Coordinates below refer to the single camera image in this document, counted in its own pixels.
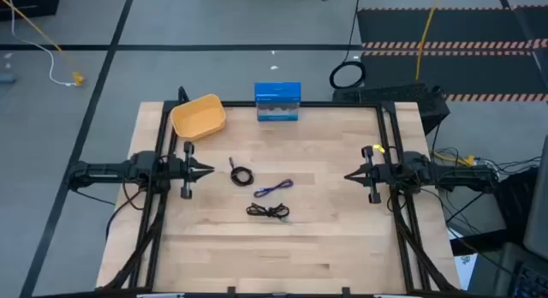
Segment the blue cardboard box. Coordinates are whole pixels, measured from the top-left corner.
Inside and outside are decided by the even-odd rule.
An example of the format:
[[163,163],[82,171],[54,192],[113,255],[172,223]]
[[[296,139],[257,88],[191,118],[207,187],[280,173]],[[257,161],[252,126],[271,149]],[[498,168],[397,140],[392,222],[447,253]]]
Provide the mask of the blue cardboard box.
[[260,122],[299,120],[300,82],[258,82],[253,92]]

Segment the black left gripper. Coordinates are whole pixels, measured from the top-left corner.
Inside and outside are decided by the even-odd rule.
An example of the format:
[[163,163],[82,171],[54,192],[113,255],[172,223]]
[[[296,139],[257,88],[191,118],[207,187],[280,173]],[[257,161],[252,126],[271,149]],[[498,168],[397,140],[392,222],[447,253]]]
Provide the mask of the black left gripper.
[[183,152],[183,158],[178,158],[175,154],[168,156],[168,174],[170,179],[182,180],[181,197],[191,199],[193,193],[190,184],[213,173],[214,170],[212,166],[202,164],[193,158],[194,144],[191,141],[183,143]]

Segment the black aluminium table frame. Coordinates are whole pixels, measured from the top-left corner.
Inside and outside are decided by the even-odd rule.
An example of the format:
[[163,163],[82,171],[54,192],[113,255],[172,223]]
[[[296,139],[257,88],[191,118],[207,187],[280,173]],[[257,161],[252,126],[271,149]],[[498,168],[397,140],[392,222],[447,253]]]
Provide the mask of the black aluminium table frame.
[[173,182],[158,254],[145,253],[139,285],[165,292],[400,294],[402,272],[390,190],[380,204],[344,177],[362,147],[393,153],[390,128],[360,104],[303,107],[296,122],[259,122],[230,107],[223,130],[197,140],[215,170],[192,186]]

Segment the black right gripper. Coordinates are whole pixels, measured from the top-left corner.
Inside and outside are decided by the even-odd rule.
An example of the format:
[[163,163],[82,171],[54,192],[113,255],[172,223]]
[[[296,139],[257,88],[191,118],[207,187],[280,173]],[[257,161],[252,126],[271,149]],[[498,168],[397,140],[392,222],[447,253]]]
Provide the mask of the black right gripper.
[[396,185],[396,166],[391,163],[390,155],[385,150],[385,153],[381,153],[384,158],[383,164],[375,164],[373,162],[373,155],[375,152],[380,152],[372,148],[372,146],[365,146],[361,149],[362,157],[366,160],[365,164],[361,164],[359,168],[349,174],[344,179],[351,182],[358,182],[365,188],[370,188],[368,195],[369,202],[371,204],[380,204],[381,197],[377,189],[379,182],[387,183],[389,185]]

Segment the black floor box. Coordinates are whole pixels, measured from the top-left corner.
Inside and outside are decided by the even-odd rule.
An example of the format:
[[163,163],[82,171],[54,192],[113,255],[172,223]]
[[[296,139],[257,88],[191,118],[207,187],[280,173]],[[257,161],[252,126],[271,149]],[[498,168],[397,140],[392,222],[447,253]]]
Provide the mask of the black floor box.
[[7,0],[19,9],[26,17],[54,15],[60,0]]

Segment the white paper sheet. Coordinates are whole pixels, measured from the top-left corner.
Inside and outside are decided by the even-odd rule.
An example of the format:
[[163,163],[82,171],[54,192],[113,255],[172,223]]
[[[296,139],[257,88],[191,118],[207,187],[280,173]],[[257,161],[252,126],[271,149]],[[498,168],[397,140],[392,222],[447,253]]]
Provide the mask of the white paper sheet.
[[454,258],[459,278],[459,284],[462,289],[467,290],[473,274],[476,255],[455,256]]

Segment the black computer case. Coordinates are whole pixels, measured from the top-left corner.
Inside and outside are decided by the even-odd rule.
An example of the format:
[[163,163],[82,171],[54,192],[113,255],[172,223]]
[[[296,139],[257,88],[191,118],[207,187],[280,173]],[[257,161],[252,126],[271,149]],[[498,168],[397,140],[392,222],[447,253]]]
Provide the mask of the black computer case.
[[333,92],[333,102],[365,104],[375,102],[408,102],[418,105],[425,134],[435,129],[450,114],[440,86],[429,89],[425,84],[379,88],[346,88]]

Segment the grey monitor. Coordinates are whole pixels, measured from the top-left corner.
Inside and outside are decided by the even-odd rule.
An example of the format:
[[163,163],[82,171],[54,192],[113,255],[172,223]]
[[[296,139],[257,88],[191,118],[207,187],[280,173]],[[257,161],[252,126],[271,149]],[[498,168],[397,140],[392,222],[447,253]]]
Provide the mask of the grey monitor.
[[523,243],[529,251],[548,260],[548,135],[541,153]]

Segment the black keyboard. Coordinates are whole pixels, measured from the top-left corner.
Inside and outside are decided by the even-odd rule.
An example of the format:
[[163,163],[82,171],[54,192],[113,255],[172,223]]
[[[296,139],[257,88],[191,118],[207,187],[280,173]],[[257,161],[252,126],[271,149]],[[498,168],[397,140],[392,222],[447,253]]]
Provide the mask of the black keyboard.
[[509,288],[509,298],[548,298],[548,273],[519,265]]

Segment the yellow plastic bin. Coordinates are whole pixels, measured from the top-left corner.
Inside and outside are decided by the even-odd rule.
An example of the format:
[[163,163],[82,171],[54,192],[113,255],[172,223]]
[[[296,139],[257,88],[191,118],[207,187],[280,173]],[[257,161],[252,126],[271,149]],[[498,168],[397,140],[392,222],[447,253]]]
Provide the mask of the yellow plastic bin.
[[170,120],[179,137],[198,140],[222,130],[226,125],[226,112],[220,98],[208,94],[174,107]]

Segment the black hazard-striped floor mat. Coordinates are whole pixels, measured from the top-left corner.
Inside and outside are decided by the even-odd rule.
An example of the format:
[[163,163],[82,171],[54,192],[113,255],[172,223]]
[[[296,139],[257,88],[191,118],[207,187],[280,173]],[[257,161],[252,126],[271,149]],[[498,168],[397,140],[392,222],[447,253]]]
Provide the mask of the black hazard-striped floor mat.
[[358,14],[366,86],[440,86],[460,102],[548,102],[548,5],[370,8]]

